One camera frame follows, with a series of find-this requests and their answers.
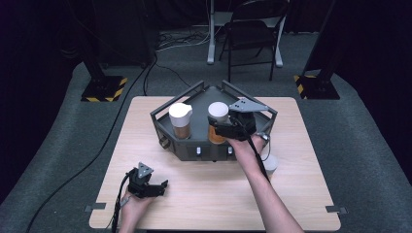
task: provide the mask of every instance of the chair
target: chair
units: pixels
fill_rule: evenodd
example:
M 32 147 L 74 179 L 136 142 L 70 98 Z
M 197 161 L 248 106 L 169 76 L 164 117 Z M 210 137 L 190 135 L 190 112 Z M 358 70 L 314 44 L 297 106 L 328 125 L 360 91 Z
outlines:
M 231 67 L 271 63 L 270 77 L 272 81 L 273 67 L 279 35 L 279 24 L 288 10 L 286 0 L 249 0 L 237 6 L 230 22 L 224 25 L 226 36 L 219 60 L 224 51 L 228 51 L 228 81 L 230 82 Z M 263 19 L 277 18 L 274 27 L 268 27 Z M 263 48 L 270 47 L 272 59 L 270 61 L 232 64 L 233 50 L 259 49 L 257 57 Z

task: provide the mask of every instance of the human hand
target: human hand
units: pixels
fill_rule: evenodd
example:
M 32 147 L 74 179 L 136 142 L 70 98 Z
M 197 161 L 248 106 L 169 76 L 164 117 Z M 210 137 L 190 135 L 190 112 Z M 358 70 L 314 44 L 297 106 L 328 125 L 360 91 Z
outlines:
M 257 153 L 261 154 L 261 151 L 263 150 L 264 140 L 256 134 L 252 135 L 251 138 L 252 142 L 255 145 L 255 148 L 257 149 Z M 255 152 L 248 141 L 239 141 L 229 138 L 227 138 L 227 141 L 232 145 L 235 151 L 236 159 L 245 172 L 260 171 Z
M 121 200 L 126 198 L 129 198 L 128 201 L 121 207 L 120 233 L 134 232 L 137 222 L 155 200 L 155 197 L 138 198 L 129 191 L 124 193 Z

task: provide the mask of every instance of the table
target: table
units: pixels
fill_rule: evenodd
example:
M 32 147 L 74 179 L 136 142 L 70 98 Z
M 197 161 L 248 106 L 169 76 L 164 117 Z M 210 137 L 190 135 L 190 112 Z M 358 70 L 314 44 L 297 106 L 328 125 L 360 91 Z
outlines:
M 96 200 L 107 205 L 104 210 L 92 211 L 90 226 L 108 225 L 124 174 L 141 161 L 154 168 L 150 184 L 168 180 L 169 185 L 164 196 L 151 204 L 138 228 L 264 230 L 237 161 L 180 161 L 160 146 L 150 112 L 171 98 L 140 96 L 132 100 Z M 337 214 L 326 211 L 333 202 L 295 100 L 257 99 L 278 111 L 271 152 L 278 157 L 279 167 L 272 185 L 304 230 L 338 230 Z
M 208 51 L 208 56 L 207 56 L 207 63 L 209 65 L 212 65 L 215 63 L 215 47 L 216 47 L 216 41 L 215 41 L 215 26 L 223 26 L 225 23 L 230 21 L 231 18 L 231 13 L 230 12 L 215 12 L 215 0 L 210 1 L 210 15 L 209 15 L 209 20 L 210 20 L 210 41 L 209 41 L 209 51 Z M 284 18 L 281 23 L 280 23 L 280 33 L 278 36 L 278 45 L 276 47 L 276 54 L 275 54 L 275 60 L 276 60 L 276 67 L 283 67 L 283 61 L 282 61 L 282 55 L 279 51 L 279 42 L 281 40 L 282 36 L 282 31 L 283 27 L 285 24 L 285 19 Z

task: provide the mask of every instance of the human arm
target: human arm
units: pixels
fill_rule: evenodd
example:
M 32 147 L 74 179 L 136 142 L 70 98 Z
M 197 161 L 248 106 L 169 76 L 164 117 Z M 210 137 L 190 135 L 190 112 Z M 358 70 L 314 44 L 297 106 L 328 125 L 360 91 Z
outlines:
M 266 232 L 303 232 L 275 189 L 261 173 L 257 158 L 249 143 L 233 139 L 227 140 L 233 146 L 236 159 L 249 181 Z M 252 141 L 257 152 L 261 153 L 264 141 L 257 135 L 252 136 Z
M 121 226 L 119 233 L 133 233 L 137 222 L 145 214 L 155 197 L 138 198 L 126 191 L 122 199 L 129 198 L 121 207 Z

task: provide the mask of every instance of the gray carpet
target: gray carpet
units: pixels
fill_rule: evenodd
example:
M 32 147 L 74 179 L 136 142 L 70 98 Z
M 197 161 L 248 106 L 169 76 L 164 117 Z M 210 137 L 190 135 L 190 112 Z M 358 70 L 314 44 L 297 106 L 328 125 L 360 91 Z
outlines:
M 411 185 L 357 93 L 334 76 L 332 83 L 340 100 L 299 98 L 293 75 L 302 72 L 316 38 L 316 34 L 284 35 L 280 46 L 284 67 L 275 69 L 272 82 L 268 81 L 268 65 L 260 65 L 236 68 L 232 83 L 254 96 L 296 99 L 333 202 L 349 211 L 340 218 L 342 227 L 339 232 L 412 232 Z M 154 66 L 148 75 L 147 94 L 177 95 L 187 89 L 181 79 L 188 84 L 202 80 L 206 84 L 220 85 L 226 79 L 227 57 L 207 65 L 206 54 L 207 44 L 159 51 L 158 66 Z M 160 66 L 173 69 L 180 78 Z M 132 97 L 144 94 L 144 76 L 131 86 L 142 68 L 109 67 L 104 72 L 128 78 L 120 100 L 114 103 L 81 102 L 89 74 L 84 64 L 74 70 L 49 136 L 0 206 L 1 232 L 25 231 L 41 204 L 99 154 L 120 112 L 113 132 L 96 160 L 54 195 L 37 215 L 30 230 L 102 231 L 88 226 L 90 213 L 85 213 L 84 208 L 94 203 L 97 197 Z

